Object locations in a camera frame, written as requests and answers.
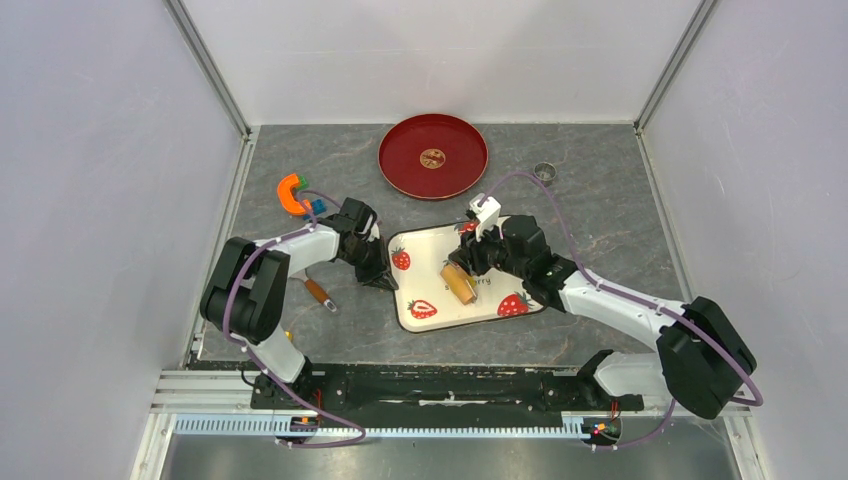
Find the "wooden dough roller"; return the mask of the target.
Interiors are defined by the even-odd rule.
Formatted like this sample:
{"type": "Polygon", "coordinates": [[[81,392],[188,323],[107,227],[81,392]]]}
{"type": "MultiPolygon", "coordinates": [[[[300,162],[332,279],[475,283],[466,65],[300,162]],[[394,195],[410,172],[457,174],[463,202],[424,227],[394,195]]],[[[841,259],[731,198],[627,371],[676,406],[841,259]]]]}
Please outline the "wooden dough roller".
{"type": "Polygon", "coordinates": [[[455,264],[447,261],[440,271],[440,277],[462,305],[469,305],[477,300],[476,281],[455,264]]]}

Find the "white strawberry tray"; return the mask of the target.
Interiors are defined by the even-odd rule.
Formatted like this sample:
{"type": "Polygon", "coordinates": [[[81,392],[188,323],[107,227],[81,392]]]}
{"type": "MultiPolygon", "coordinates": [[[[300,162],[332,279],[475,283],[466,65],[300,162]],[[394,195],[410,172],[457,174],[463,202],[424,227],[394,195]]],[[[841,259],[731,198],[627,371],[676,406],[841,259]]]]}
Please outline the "white strawberry tray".
{"type": "Polygon", "coordinates": [[[469,220],[395,234],[388,241],[397,318],[412,333],[441,330],[541,312],[520,279],[494,268],[470,276],[449,260],[469,220]]]}

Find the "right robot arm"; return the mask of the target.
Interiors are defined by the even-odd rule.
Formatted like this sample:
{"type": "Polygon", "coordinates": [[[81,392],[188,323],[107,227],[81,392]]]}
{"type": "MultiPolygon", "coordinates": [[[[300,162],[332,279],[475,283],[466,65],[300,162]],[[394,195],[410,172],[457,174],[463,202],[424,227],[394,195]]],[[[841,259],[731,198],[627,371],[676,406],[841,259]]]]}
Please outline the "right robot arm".
{"type": "Polygon", "coordinates": [[[762,403],[751,381],[756,359],[715,301],[699,296],[680,303],[608,282],[555,253],[532,216],[463,234],[447,265],[466,279],[491,270],[509,274],[537,303],[597,320],[653,348],[671,397],[701,418],[716,418],[729,403],[762,403]]]}

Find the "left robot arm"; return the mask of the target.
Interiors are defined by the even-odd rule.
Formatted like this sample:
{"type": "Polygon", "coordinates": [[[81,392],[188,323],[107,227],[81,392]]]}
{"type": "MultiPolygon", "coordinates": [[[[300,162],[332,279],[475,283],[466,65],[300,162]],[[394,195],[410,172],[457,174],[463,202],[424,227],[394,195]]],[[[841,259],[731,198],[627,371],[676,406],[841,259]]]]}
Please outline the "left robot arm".
{"type": "Polygon", "coordinates": [[[294,274],[337,260],[354,268],[362,286],[398,288],[377,213],[366,203],[347,198],[339,212],[285,235],[227,240],[201,296],[200,316],[277,379],[276,396],[291,408],[311,401],[314,383],[302,374],[307,357],[280,325],[287,283],[294,274]]]}

